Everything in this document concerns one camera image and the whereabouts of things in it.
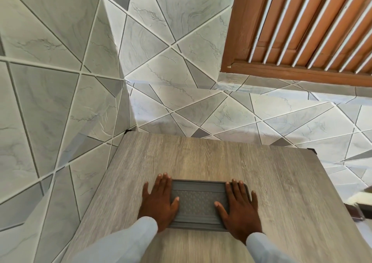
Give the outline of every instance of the textured case cover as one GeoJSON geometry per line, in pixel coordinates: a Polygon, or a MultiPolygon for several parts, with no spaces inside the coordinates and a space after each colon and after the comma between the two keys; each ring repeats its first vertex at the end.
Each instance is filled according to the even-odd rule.
{"type": "Polygon", "coordinates": [[[227,231],[214,206],[219,201],[229,213],[225,182],[173,180],[171,201],[177,196],[180,207],[169,228],[227,231]]]}

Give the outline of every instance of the hand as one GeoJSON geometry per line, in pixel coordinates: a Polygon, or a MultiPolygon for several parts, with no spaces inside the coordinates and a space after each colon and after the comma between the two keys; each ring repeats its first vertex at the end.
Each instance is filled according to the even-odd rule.
{"type": "Polygon", "coordinates": [[[226,194],[230,206],[230,214],[218,201],[214,203],[226,229],[237,240],[244,243],[252,233],[262,233],[261,220],[258,216],[257,195],[252,191],[252,201],[249,199],[243,181],[232,180],[233,191],[229,182],[226,183],[226,194]]]}
{"type": "Polygon", "coordinates": [[[151,194],[148,193],[148,182],[143,185],[142,204],[139,208],[138,217],[149,216],[158,224],[158,233],[164,231],[175,218],[180,205],[179,197],[170,204],[170,192],[172,190],[172,178],[167,173],[159,174],[151,194]]]}

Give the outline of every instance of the finger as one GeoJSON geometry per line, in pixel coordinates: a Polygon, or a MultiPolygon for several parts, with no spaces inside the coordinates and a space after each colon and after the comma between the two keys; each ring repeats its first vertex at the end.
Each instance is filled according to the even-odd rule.
{"type": "Polygon", "coordinates": [[[232,193],[231,185],[229,182],[226,182],[225,188],[226,188],[227,199],[229,200],[229,204],[231,205],[232,203],[234,203],[234,201],[236,201],[236,199],[235,199],[234,194],[232,193]]]}
{"type": "Polygon", "coordinates": [[[167,180],[168,180],[168,174],[167,174],[167,172],[165,172],[165,173],[163,174],[163,177],[162,177],[161,180],[160,180],[159,189],[158,189],[158,191],[159,191],[161,194],[163,194],[163,192],[164,192],[164,188],[165,188],[165,185],[166,185],[166,183],[167,183],[167,180]]]}
{"type": "Polygon", "coordinates": [[[234,191],[235,199],[239,202],[243,202],[243,197],[241,196],[239,185],[235,179],[232,179],[232,189],[234,191]]]}
{"type": "Polygon", "coordinates": [[[257,199],[257,194],[256,192],[253,190],[252,191],[252,202],[251,202],[254,210],[258,211],[258,199],[257,199]]]}
{"type": "Polygon", "coordinates": [[[170,205],[170,211],[172,212],[173,218],[176,217],[178,208],[180,207],[180,198],[176,197],[172,204],[170,205]]]}
{"type": "Polygon", "coordinates": [[[163,195],[170,198],[170,192],[172,191],[172,178],[168,176],[167,183],[165,184],[163,195]]]}
{"type": "Polygon", "coordinates": [[[240,190],[241,196],[243,197],[244,202],[249,203],[247,190],[245,189],[245,185],[243,181],[239,181],[239,190],[240,190]]]}
{"type": "Polygon", "coordinates": [[[152,187],[151,193],[157,192],[157,190],[159,189],[160,180],[161,180],[161,174],[158,174],[158,176],[155,179],[155,184],[152,187]]]}
{"type": "Polygon", "coordinates": [[[225,208],[222,204],[220,204],[218,201],[215,201],[214,206],[216,207],[218,213],[221,216],[222,221],[224,224],[226,223],[227,219],[229,218],[229,215],[227,214],[225,208]]]}
{"type": "Polygon", "coordinates": [[[147,196],[148,196],[148,182],[146,182],[143,185],[143,189],[142,189],[142,197],[145,198],[147,196]]]}

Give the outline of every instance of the wooden door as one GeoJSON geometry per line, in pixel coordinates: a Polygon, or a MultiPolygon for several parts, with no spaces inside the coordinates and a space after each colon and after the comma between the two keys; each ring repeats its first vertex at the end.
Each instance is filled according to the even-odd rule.
{"type": "Polygon", "coordinates": [[[222,72],[372,87],[372,0],[235,0],[222,72]]]}
{"type": "MultiPolygon", "coordinates": [[[[63,262],[99,238],[132,225],[144,182],[149,181],[151,190],[159,172],[175,179],[243,180],[257,192],[263,231],[298,263],[372,262],[370,247],[314,152],[140,132],[124,135],[63,262]]],[[[166,229],[156,235],[141,262],[253,259],[227,232],[166,229]]]]}

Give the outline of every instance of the table top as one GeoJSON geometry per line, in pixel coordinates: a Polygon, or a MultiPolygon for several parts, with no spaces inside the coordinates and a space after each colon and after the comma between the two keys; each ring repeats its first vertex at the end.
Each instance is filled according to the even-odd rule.
{"type": "MultiPolygon", "coordinates": [[[[63,262],[101,237],[132,225],[158,173],[174,179],[243,180],[258,195],[263,231],[298,262],[372,262],[316,154],[307,149],[128,132],[63,262]]],[[[226,232],[166,229],[142,262],[253,262],[226,232]]]]}

